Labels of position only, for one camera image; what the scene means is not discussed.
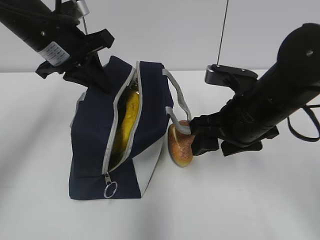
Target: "white tabletop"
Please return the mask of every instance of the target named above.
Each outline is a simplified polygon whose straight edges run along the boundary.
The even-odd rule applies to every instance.
[[[173,75],[194,117],[219,111],[233,96],[205,84],[204,71]],[[69,124],[85,88],[57,74],[1,73],[0,83],[1,240],[320,238],[320,145],[296,139],[285,122],[260,152],[223,157],[219,150],[186,168],[165,145],[142,199],[75,201]],[[185,118],[177,104],[175,112]],[[303,111],[292,124],[316,135]]]

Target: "open zipper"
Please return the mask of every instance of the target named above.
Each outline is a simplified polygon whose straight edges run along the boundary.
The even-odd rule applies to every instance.
[[[126,89],[126,87],[132,83],[134,83],[134,81],[136,80],[135,78],[137,78],[137,87],[139,90],[139,109],[138,109],[138,113],[135,119],[135,122],[132,126],[132,129],[130,131],[130,135],[129,135],[129,139],[128,139],[128,143],[125,147],[125,150],[123,152],[123,156],[120,160],[120,162],[113,167],[112,169],[109,169],[109,163],[110,163],[110,157],[111,157],[111,153],[112,153],[112,147],[114,145],[114,141],[115,141],[115,137],[116,137],[116,132],[117,132],[117,125],[118,125],[118,102],[119,99],[121,97],[121,95],[123,94],[124,90]],[[125,83],[123,84],[123,86],[121,87],[120,91],[118,92],[118,94],[116,95],[114,102],[113,102],[113,110],[114,110],[114,119],[113,119],[113,124],[112,124],[112,128],[110,131],[110,135],[109,135],[109,140],[107,143],[107,147],[105,150],[105,155],[104,155],[104,159],[103,159],[103,165],[102,165],[102,175],[104,175],[105,178],[105,184],[106,184],[106,188],[104,190],[104,197],[106,199],[110,199],[112,198],[115,193],[117,192],[118,189],[118,183],[115,181],[111,180],[110,177],[110,173],[114,170],[116,170],[121,164],[123,164],[126,159],[129,157],[130,153],[131,153],[131,149],[134,143],[134,136],[136,133],[136,130],[138,128],[139,125],[139,120],[140,120],[140,116],[142,113],[142,106],[143,106],[143,102],[142,102],[142,82],[141,82],[141,75],[140,75],[140,62],[137,62],[136,64],[136,70],[134,68],[132,68],[132,71],[128,77],[128,79],[125,81]],[[114,191],[111,195],[108,195],[107,191],[108,189],[114,185]]]

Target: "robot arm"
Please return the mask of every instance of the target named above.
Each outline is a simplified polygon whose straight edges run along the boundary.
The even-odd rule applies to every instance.
[[[304,108],[312,114],[306,104],[320,94],[320,25],[308,23],[293,31],[282,43],[277,62],[257,77],[245,69],[208,67],[205,82],[230,87],[235,95],[219,112],[191,121],[195,156],[217,150],[218,139],[224,140],[225,156],[259,151],[261,140],[276,137],[276,125],[295,111]],[[319,122],[313,122],[319,131]]]
[[[106,29],[85,35],[77,28],[89,13],[84,0],[57,0],[56,8],[52,12],[41,0],[0,0],[0,22],[46,59],[36,70],[42,78],[65,73],[66,81],[108,93],[97,52],[110,48],[114,37]]]

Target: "white background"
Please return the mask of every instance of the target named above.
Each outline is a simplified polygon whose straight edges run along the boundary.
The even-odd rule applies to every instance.
[[[43,0],[52,10],[55,0]],[[90,33],[115,37],[101,62],[116,55],[162,62],[171,70],[216,63],[227,0],[86,0]],[[230,0],[221,64],[268,69],[284,38],[303,23],[320,24],[318,0]],[[33,72],[43,59],[0,24],[0,72]]]
[[[218,111],[233,96],[205,84],[204,71],[172,73],[194,117]],[[285,122],[260,152],[223,157],[219,150],[186,168],[172,162],[165,144],[142,199],[74,201],[69,124],[85,88],[58,75],[0,78],[1,240],[320,239],[320,144],[295,138]],[[174,111],[186,118],[176,101]],[[292,124],[316,136],[303,111]]]

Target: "navy blue bag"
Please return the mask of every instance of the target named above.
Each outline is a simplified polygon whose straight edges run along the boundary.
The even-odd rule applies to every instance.
[[[104,70],[111,81],[112,93],[90,86],[80,97],[71,124],[69,195],[74,200],[141,198],[159,159],[172,116],[174,103],[167,78],[170,73],[161,63],[141,61],[135,69],[112,56]],[[121,161],[110,167],[119,125],[118,103],[135,79],[140,100],[137,118]],[[184,101],[180,102],[188,110]]]

